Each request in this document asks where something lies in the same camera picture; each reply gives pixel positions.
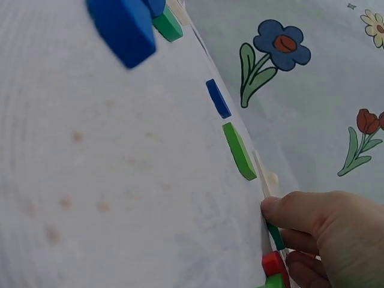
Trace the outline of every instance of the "hand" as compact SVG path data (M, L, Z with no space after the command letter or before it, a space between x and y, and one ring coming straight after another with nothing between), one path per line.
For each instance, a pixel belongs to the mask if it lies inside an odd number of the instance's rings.
M384 206L333 191L269 197L261 209L268 222L283 228L286 246L296 250L286 264L300 287L384 287Z

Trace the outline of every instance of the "green stem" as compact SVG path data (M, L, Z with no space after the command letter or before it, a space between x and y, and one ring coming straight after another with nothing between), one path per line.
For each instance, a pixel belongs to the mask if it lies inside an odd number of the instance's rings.
M271 56L267 53L265 54L258 62L257 64L252 68L251 73L249 74L248 78L244 82L243 87L241 88L241 107L245 108L248 106L248 101L253 95L253 93L248 93L247 89L250 88L253 81L255 80L259 70L263 67L263 65L271 58ZM252 87L252 90L256 92L263 84L261 84L258 88Z
M270 59L270 55L269 54L265 54L258 62L257 64L253 67L252 69L252 72L250 73L250 76L248 77L248 80L251 79L251 82L249 83L249 85L252 84L255 76L254 74L257 74L257 72L259 72L259 70L263 67L263 65Z
M360 146L359 146L359 149L356 151L356 154L355 154L355 157L353 158L353 161L355 161L359 157L359 154L361 153L361 150L365 146L365 137L366 136L367 136L366 134L364 134L364 133L362 134L361 141L360 141Z
M363 149L364 147L368 144L368 142L372 139L372 137L380 130L380 127L371 135L368 136L368 138L366 139L365 143L364 143L364 146L363 146Z

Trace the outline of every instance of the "fingernail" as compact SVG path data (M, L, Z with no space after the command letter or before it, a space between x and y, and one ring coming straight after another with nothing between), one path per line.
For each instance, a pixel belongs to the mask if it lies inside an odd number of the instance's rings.
M271 196L271 197L268 197L266 198L263 202L262 202L262 205L261 205L261 209L262 209L262 212L263 213L268 213L269 211L271 211L275 204L277 203L277 201L279 200L280 198L278 197L274 197L274 196Z

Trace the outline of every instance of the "red foam piece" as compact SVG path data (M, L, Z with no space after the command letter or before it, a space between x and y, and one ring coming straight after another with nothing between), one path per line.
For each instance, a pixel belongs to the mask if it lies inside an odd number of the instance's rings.
M267 277L281 273L286 288L290 288L289 274L278 251L263 255L262 265Z

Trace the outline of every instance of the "blue flower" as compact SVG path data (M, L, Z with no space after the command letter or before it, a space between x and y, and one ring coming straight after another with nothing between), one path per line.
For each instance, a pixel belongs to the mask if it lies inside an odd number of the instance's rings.
M284 28L276 20L265 20L257 31L259 35L253 38L253 45L258 51L269 54L276 68L290 71L296 63L306 65L310 61L311 52L301 45L304 36L299 28Z

